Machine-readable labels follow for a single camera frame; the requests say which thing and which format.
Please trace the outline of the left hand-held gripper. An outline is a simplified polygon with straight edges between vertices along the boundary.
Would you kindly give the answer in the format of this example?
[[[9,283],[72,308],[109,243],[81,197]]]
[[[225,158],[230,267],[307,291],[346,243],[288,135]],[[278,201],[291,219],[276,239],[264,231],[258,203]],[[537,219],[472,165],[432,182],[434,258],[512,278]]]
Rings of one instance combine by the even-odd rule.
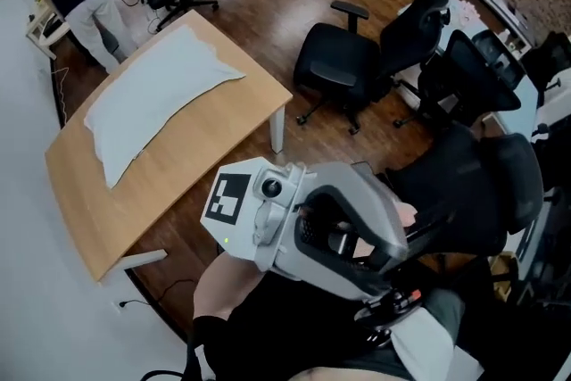
[[[273,269],[350,301],[379,300],[392,289],[390,283],[343,261],[405,261],[410,227],[401,224],[395,207],[405,202],[365,162],[312,166],[303,185],[299,233],[303,248],[337,258],[322,258],[327,261],[323,265],[295,244],[279,246],[300,202],[306,170],[302,163],[280,167],[266,159],[220,167],[203,208],[202,226],[230,256],[252,261],[262,271]]]

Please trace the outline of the white table leg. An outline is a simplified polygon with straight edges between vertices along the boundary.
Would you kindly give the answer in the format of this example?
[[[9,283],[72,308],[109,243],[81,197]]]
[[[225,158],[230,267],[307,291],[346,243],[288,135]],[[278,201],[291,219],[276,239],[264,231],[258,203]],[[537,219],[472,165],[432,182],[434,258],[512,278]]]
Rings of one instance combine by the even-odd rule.
[[[279,154],[283,151],[285,136],[285,111],[283,105],[269,117],[270,143],[273,153]]]
[[[167,256],[168,253],[164,249],[124,256],[112,265],[112,267],[102,276],[101,279],[98,280],[98,282],[104,282],[106,278],[117,271],[125,271],[127,269],[138,268],[146,264],[162,261]]]

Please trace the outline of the person's right hand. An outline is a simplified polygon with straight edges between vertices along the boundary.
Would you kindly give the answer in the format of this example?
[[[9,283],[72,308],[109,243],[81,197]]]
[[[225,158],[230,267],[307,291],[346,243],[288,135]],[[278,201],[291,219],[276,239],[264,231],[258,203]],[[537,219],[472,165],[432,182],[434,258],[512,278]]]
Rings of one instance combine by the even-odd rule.
[[[403,202],[397,202],[395,204],[396,210],[398,212],[401,224],[405,227],[411,227],[416,223],[416,215],[418,211],[412,205]]]

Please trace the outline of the black cushioned office chair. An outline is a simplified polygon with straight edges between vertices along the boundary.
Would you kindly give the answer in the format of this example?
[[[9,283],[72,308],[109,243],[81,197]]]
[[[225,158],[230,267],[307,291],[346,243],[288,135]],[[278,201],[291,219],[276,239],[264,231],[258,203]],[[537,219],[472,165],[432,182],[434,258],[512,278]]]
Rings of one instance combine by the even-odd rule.
[[[366,9],[332,2],[332,9],[347,14],[347,27],[319,22],[304,39],[294,66],[294,85],[319,92],[320,100],[297,117],[297,123],[305,124],[331,102],[344,112],[349,132],[357,134],[358,113],[391,91],[393,77],[435,54],[443,27],[450,23],[449,1],[414,0],[383,28],[377,42],[358,33],[358,20],[369,17]]]

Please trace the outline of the small white side table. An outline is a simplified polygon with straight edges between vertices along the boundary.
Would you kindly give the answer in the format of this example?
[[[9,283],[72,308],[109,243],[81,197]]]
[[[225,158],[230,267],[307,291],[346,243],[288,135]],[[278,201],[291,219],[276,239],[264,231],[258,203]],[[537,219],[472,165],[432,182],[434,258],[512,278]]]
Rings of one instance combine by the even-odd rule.
[[[70,31],[68,23],[59,14],[51,0],[35,0],[29,15],[26,37],[50,60],[57,59],[51,46]]]

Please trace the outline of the person's left forearm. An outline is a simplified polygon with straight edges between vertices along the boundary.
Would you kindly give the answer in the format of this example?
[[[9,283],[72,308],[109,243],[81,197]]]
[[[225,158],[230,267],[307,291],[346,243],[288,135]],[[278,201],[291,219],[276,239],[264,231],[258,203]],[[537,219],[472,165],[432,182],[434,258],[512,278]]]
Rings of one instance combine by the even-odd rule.
[[[194,290],[193,318],[228,320],[264,276],[253,261],[220,254],[201,275]]]

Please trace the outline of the person's black shirt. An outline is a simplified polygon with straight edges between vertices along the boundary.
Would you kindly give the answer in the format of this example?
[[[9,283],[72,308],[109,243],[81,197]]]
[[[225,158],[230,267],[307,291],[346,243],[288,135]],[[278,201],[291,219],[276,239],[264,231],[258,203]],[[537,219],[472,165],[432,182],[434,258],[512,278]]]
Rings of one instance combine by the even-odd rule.
[[[373,347],[354,320],[357,302],[264,273],[228,320],[193,318],[210,381],[446,380],[464,314],[454,292],[432,291]]]

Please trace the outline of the white pillowcase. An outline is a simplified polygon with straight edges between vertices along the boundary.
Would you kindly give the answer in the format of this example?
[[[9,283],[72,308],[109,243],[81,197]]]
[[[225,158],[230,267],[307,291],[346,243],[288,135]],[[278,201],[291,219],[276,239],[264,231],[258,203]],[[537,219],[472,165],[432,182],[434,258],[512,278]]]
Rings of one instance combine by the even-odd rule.
[[[213,45],[181,26],[130,64],[98,96],[87,115],[129,112],[145,130],[146,147],[166,122],[195,98],[243,77],[243,72],[218,59]]]

